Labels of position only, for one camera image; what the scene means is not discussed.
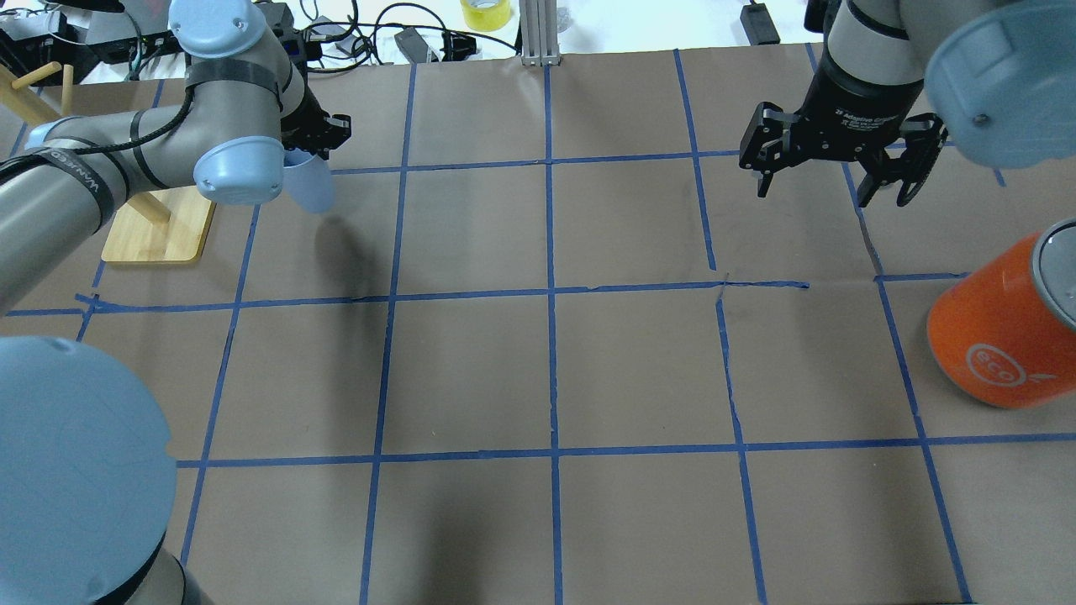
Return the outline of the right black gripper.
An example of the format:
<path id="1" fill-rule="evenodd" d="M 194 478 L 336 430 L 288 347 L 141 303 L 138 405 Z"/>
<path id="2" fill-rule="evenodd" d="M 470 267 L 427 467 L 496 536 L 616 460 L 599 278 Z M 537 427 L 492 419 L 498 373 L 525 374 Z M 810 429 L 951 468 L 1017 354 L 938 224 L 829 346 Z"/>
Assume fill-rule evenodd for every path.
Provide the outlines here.
<path id="1" fill-rule="evenodd" d="M 896 206 L 904 208 L 925 185 L 948 139 L 937 114 L 905 119 L 922 89 L 921 79 L 877 84 L 846 73 L 834 59 L 821 59 L 795 113 L 769 101 L 756 105 L 739 143 L 739 168 L 756 177 L 758 198 L 764 198 L 773 175 L 790 160 L 858 161 L 865 170 L 856 185 L 858 207 L 900 183 Z M 905 149 L 894 158 L 884 146 L 898 133 Z"/>

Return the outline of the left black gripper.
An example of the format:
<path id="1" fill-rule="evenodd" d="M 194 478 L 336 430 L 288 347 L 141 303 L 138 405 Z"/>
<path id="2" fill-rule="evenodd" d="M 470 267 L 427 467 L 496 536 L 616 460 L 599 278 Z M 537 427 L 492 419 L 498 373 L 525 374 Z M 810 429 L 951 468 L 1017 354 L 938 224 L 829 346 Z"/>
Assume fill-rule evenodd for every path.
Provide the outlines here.
<path id="1" fill-rule="evenodd" d="M 350 137 L 351 116 L 327 114 L 307 85 L 299 103 L 282 113 L 282 145 L 285 150 L 303 150 L 327 160 L 330 152 L 344 145 Z"/>

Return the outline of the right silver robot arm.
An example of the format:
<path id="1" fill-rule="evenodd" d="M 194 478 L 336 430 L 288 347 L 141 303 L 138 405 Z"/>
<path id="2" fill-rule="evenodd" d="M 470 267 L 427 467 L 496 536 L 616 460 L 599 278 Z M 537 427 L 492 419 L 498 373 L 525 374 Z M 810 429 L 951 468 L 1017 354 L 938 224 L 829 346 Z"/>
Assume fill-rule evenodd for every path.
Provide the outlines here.
<path id="1" fill-rule="evenodd" d="M 1072 1 L 811 1 L 823 37 L 797 110 L 764 101 L 739 166 L 765 197 L 803 161 L 856 161 L 856 203 L 900 185 L 911 202 L 946 142 L 966 160 L 1025 169 L 1073 156 Z"/>

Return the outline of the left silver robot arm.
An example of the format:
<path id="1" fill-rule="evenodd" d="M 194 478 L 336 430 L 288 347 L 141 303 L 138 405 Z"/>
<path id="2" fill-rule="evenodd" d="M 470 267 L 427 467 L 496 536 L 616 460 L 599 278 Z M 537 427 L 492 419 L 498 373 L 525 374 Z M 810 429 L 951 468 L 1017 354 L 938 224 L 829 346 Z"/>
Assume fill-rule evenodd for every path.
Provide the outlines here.
<path id="1" fill-rule="evenodd" d="M 330 210 L 327 158 L 352 133 L 326 113 L 261 8 L 173 1 L 183 103 L 57 116 L 3 161 L 3 312 L 107 231 L 103 261 L 196 261 L 220 205 L 282 194 Z M 171 432 L 148 386 L 91 344 L 3 338 L 4 604 L 207 604 L 166 547 Z"/>

